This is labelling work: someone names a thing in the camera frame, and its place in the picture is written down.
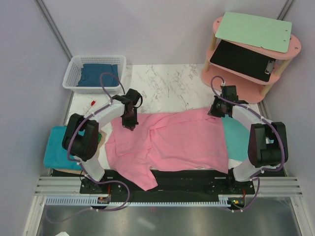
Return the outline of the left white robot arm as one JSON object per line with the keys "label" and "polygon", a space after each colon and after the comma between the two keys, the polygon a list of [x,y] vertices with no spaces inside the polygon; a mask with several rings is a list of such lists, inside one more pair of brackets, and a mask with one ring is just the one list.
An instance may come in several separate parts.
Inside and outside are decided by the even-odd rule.
{"label": "left white robot arm", "polygon": [[67,159],[82,168],[96,193],[104,193],[108,188],[108,181],[103,178],[105,170],[97,155],[99,132],[116,118],[121,119],[123,128],[134,130],[138,125],[137,104],[143,102],[142,95],[131,88],[125,95],[109,98],[106,105],[87,116],[71,115],[62,141],[62,147],[67,150]]}

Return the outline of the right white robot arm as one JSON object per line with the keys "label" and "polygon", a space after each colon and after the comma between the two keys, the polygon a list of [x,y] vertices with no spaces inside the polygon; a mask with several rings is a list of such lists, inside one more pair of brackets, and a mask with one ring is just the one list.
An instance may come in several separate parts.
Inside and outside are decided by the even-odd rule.
{"label": "right white robot arm", "polygon": [[248,157],[239,166],[228,171],[225,187],[230,193],[238,193],[243,182],[251,181],[265,171],[281,170],[288,160],[286,126],[273,122],[252,110],[245,100],[239,100],[235,86],[221,86],[221,94],[215,95],[209,115],[230,118],[240,122],[250,132]]}

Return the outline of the pink t-shirt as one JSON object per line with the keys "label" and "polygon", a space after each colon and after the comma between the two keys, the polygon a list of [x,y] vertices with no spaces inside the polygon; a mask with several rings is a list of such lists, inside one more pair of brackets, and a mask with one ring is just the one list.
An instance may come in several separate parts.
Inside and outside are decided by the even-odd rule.
{"label": "pink t-shirt", "polygon": [[176,172],[198,168],[228,172],[228,152],[221,118],[208,108],[178,113],[139,114],[130,131],[121,119],[105,144],[109,166],[147,191],[158,183],[151,169]]}

